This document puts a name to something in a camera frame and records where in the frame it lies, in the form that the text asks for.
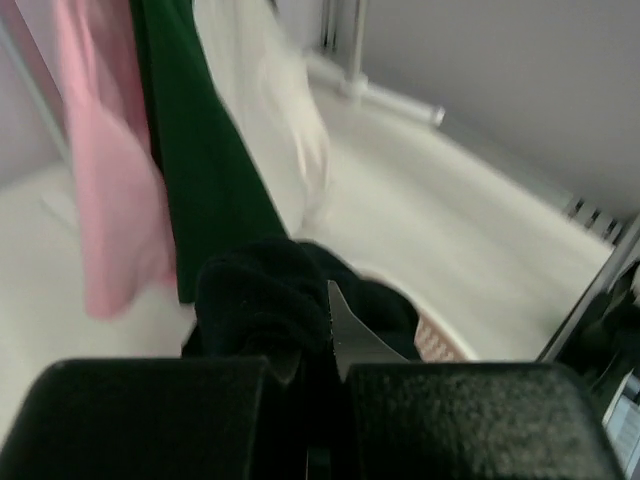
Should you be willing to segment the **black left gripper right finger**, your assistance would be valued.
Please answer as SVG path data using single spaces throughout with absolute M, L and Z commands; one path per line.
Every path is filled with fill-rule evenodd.
M 336 479 L 620 479 L 579 380 L 549 363 L 421 363 L 328 285 L 340 397 Z

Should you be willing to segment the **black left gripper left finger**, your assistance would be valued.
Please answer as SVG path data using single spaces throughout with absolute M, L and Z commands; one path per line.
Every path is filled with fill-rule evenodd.
M 302 479 L 307 454 L 263 358 L 64 360 L 30 387 L 5 479 Z

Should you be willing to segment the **black t shirt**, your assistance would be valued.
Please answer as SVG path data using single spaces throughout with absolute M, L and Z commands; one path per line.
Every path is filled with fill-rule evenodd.
M 404 295 L 316 243 L 285 239 L 250 243 L 204 264 L 182 354 L 231 357 L 263 341 L 317 355 L 330 339 L 331 281 L 370 330 L 405 358 L 419 359 L 419 314 Z

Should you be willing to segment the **pink t shirt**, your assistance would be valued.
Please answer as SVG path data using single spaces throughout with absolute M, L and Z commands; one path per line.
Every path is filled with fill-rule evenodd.
M 152 154 L 128 2 L 53 6 L 86 310 L 108 318 L 150 284 L 175 277 L 166 187 Z

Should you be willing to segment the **green and white t shirt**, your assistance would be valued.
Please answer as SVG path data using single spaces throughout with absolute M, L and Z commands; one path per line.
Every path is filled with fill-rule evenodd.
M 321 215 L 329 135 L 306 59 L 268 1 L 130 5 L 179 300 L 212 256 Z

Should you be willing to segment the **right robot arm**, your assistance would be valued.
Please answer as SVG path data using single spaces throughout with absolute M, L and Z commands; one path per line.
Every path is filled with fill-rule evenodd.
M 639 477 L 639 263 L 598 294 L 581 323 L 578 371 L 628 479 Z

